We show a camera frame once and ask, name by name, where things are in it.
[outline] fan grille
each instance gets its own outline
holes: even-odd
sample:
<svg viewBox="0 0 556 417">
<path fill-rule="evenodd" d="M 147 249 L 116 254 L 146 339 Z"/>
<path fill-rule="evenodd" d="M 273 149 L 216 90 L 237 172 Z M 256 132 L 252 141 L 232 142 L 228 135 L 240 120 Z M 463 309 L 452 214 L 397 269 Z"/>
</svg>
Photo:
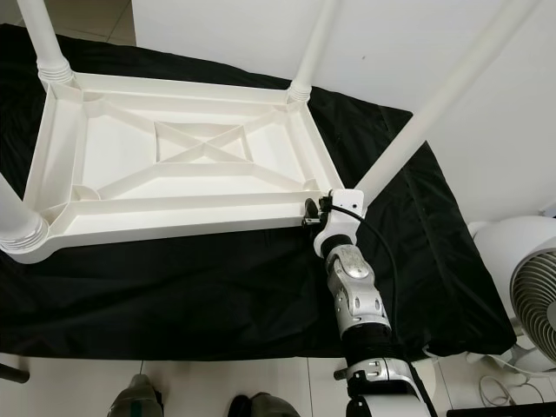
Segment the fan grille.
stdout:
<svg viewBox="0 0 556 417">
<path fill-rule="evenodd" d="M 548 308 L 556 303 L 556 251 L 524 262 L 512 280 L 511 296 L 513 310 L 529 338 L 556 362 L 556 330 L 548 316 Z"/>
</svg>

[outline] black cable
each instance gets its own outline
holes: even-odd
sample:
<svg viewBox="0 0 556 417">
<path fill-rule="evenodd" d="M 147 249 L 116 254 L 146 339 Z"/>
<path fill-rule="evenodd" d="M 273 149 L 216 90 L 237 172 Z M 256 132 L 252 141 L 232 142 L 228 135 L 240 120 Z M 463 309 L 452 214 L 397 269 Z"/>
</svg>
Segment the black cable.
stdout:
<svg viewBox="0 0 556 417">
<path fill-rule="evenodd" d="M 386 239 L 384 239 L 384 237 L 381 235 L 381 232 L 379 232 L 374 226 L 371 225 L 371 223 L 367 222 L 367 220 L 365 220 L 363 217 L 361 217 L 360 215 L 357 215 L 356 213 L 353 213 L 353 212 L 349 211 L 346 208 L 335 206 L 334 204 L 331 204 L 329 207 L 332 210 L 339 211 L 339 212 L 343 213 L 344 215 L 349 215 L 349 216 L 353 217 L 354 219 L 359 220 L 359 222 L 363 226 L 365 226 L 371 232 L 373 232 L 373 235 L 376 236 L 376 238 L 381 243 L 382 247 L 386 250 L 388 258 L 390 258 L 390 263 L 392 263 L 392 270 L 393 270 L 393 276 L 394 276 L 394 278 L 392 279 L 392 314 L 391 314 L 391 317 L 390 317 L 390 324 L 392 326 L 392 330 L 394 332 L 394 335 L 396 335 L 396 282 L 398 281 L 398 267 L 396 266 L 396 260 L 394 259 L 394 254 L 392 253 L 392 250 L 388 246 L 388 243 L 386 242 Z"/>
</svg>

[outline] white fan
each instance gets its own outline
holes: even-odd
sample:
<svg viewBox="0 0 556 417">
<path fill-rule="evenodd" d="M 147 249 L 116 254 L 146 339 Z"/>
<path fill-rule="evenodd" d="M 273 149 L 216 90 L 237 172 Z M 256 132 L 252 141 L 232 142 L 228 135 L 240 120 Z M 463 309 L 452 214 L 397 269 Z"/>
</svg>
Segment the white fan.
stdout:
<svg viewBox="0 0 556 417">
<path fill-rule="evenodd" d="M 501 358 L 531 373 L 556 368 L 556 220 L 524 216 L 473 237 L 519 344 Z"/>
</svg>

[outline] white cord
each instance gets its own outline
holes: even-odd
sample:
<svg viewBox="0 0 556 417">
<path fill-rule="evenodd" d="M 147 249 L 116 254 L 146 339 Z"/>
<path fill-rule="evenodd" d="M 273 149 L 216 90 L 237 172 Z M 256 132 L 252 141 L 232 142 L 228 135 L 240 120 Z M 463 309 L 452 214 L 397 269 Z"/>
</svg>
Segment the white cord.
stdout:
<svg viewBox="0 0 556 417">
<path fill-rule="evenodd" d="M 490 380 L 490 381 L 493 381 L 494 383 L 496 383 L 498 385 L 498 387 L 502 390 L 502 393 L 504 393 L 504 395 L 495 397 L 493 399 L 489 399 L 487 397 L 487 395 L 485 394 L 485 390 L 483 388 L 483 382 L 487 381 L 487 380 Z M 490 375 L 485 375 L 485 376 L 481 377 L 480 380 L 479 380 L 480 401 L 483 403 L 483 406 L 485 406 L 485 407 L 489 407 L 487 405 L 487 403 L 490 404 L 491 406 L 494 406 L 494 407 L 502 407 L 502 406 L 505 406 L 508 403 L 512 406 L 515 406 L 516 402 L 513 399 L 512 395 L 510 394 L 510 389 L 520 388 L 520 387 L 524 387 L 524 386 L 529 386 L 532 389 L 534 389 L 535 391 L 537 391 L 537 393 L 539 394 L 540 400 L 542 402 L 545 402 L 545 398 L 543 397 L 543 395 L 539 391 L 539 389 L 536 388 L 533 384 L 529 383 L 529 378 L 527 378 L 526 381 L 523 384 L 507 387 L 503 382 L 501 382 L 500 380 L 498 380 L 498 379 L 496 379 L 496 378 L 494 378 L 493 376 L 490 376 Z"/>
<path fill-rule="evenodd" d="M 502 390 L 502 393 L 504 393 L 504 396 L 500 396 L 500 397 L 496 397 L 493 398 L 492 400 L 489 400 L 487 395 L 485 394 L 485 390 L 483 389 L 483 382 L 486 380 L 490 380 L 495 382 L 499 388 Z M 504 385 L 502 382 L 500 382 L 500 380 L 497 380 L 496 378 L 494 378 L 493 376 L 490 375 L 485 375 L 482 376 L 479 380 L 479 396 L 480 396 L 480 400 L 483 403 L 483 406 L 488 407 L 487 402 L 491 405 L 491 406 L 495 406 L 495 407 L 502 407 L 505 406 L 508 402 L 511 405 L 515 405 L 515 400 L 513 399 L 512 395 L 510 394 L 510 390 L 506 387 L 506 385 Z M 504 402 L 495 402 L 497 399 L 502 399 L 504 400 Z"/>
<path fill-rule="evenodd" d="M 500 363 L 503 363 L 504 365 L 508 365 L 509 367 L 512 367 L 513 369 L 515 369 L 516 371 L 522 373 L 525 376 L 530 375 L 532 378 L 553 378 L 556 377 L 556 373 L 554 372 L 530 372 L 530 371 L 526 371 L 524 369 L 515 367 L 514 365 L 507 363 L 506 361 L 504 361 L 503 359 L 499 358 L 496 355 L 493 354 L 488 354 L 487 356 L 490 356 L 491 358 L 493 358 L 495 361 L 498 361 Z"/>
<path fill-rule="evenodd" d="M 426 356 L 428 356 L 429 358 L 435 359 L 436 361 L 432 361 L 433 365 L 435 363 L 437 363 L 440 360 L 440 356 L 437 356 L 435 354 L 431 354 L 428 351 L 428 345 L 425 345 L 425 347 L 423 348 L 423 354 L 425 354 Z"/>
</svg>

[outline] white floor tile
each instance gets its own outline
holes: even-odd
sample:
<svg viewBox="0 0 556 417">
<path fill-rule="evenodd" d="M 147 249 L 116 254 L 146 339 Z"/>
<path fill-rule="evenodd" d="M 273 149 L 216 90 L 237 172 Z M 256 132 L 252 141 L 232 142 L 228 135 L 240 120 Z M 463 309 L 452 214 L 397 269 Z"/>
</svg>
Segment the white floor tile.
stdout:
<svg viewBox="0 0 556 417">
<path fill-rule="evenodd" d="M 107 36 L 95 35 L 93 33 L 81 32 L 79 30 L 54 28 L 58 35 L 74 37 L 75 39 L 85 39 L 86 41 L 106 42 Z"/>
<path fill-rule="evenodd" d="M 221 417 L 238 394 L 267 392 L 301 417 L 311 416 L 305 358 L 229 362 L 145 362 L 142 372 L 162 392 L 167 416 Z"/>
<path fill-rule="evenodd" d="M 111 41 L 112 37 L 115 39 L 130 41 L 135 44 L 136 30 L 133 24 L 133 9 L 131 7 L 131 2 L 129 2 L 128 7 L 125 8 L 122 17 L 120 17 L 120 20 L 110 35 L 109 42 L 114 43 Z"/>
<path fill-rule="evenodd" d="M 0 10 L 0 24 L 18 24 L 21 20 L 21 12 L 19 11 L 17 3 L 14 0 L 9 2 L 2 0 L 2 6 L 0 6 Z"/>
<path fill-rule="evenodd" d="M 113 36 L 111 36 L 110 39 L 107 42 L 108 43 L 113 43 L 114 45 L 136 46 L 136 41 L 135 40 L 119 39 L 119 38 L 113 37 Z"/>
<path fill-rule="evenodd" d="M 140 361 L 29 358 L 25 384 L 0 380 L 0 415 L 9 417 L 99 417 L 139 372 Z M 0 363 L 17 357 L 0 354 Z"/>
<path fill-rule="evenodd" d="M 52 25 L 109 36 L 129 0 L 45 0 Z"/>
<path fill-rule="evenodd" d="M 436 410 L 438 417 L 446 417 L 448 410 L 452 409 L 452 404 L 450 403 L 450 397 L 448 396 L 444 377 L 442 376 L 442 371 L 440 370 L 438 362 L 434 363 L 434 374 L 436 378 L 436 389 L 434 390 L 434 395 L 431 400 L 433 401 L 434 410 Z"/>
<path fill-rule="evenodd" d="M 315 417 L 337 417 L 346 415 L 346 406 L 349 403 L 348 388 L 345 381 L 335 381 L 334 371 L 346 366 L 344 359 L 309 358 L 309 379 L 311 381 L 311 399 L 313 402 L 313 415 Z M 432 362 L 417 363 L 417 372 L 421 377 L 426 390 L 434 392 L 432 401 L 435 407 L 437 402 L 440 408 L 449 409 L 446 388 L 439 385 L 439 378 L 434 372 Z"/>
<path fill-rule="evenodd" d="M 465 354 L 458 354 L 442 358 L 439 363 L 453 409 L 483 407 L 479 395 L 479 379 L 483 375 L 494 376 L 508 386 L 511 385 L 511 382 L 507 378 L 516 378 L 515 374 L 503 372 L 491 359 L 468 364 Z M 530 383 L 538 388 L 545 401 L 556 400 L 556 393 L 548 379 L 533 378 Z M 496 386 L 488 383 L 485 383 L 485 392 L 489 398 L 501 395 L 501 391 Z M 541 402 L 539 394 L 530 387 L 511 388 L 510 393 L 517 404 Z"/>
</svg>

